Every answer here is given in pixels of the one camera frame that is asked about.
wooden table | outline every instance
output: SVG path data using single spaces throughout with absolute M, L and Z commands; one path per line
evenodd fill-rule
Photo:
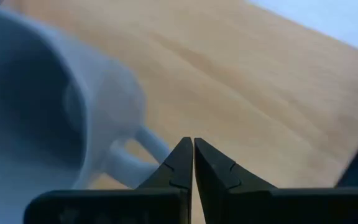
M 20 8 L 133 69 L 147 124 L 171 147 L 205 138 L 278 187 L 332 186 L 358 148 L 358 50 L 271 12 L 237 0 Z M 193 223 L 203 222 L 194 201 Z

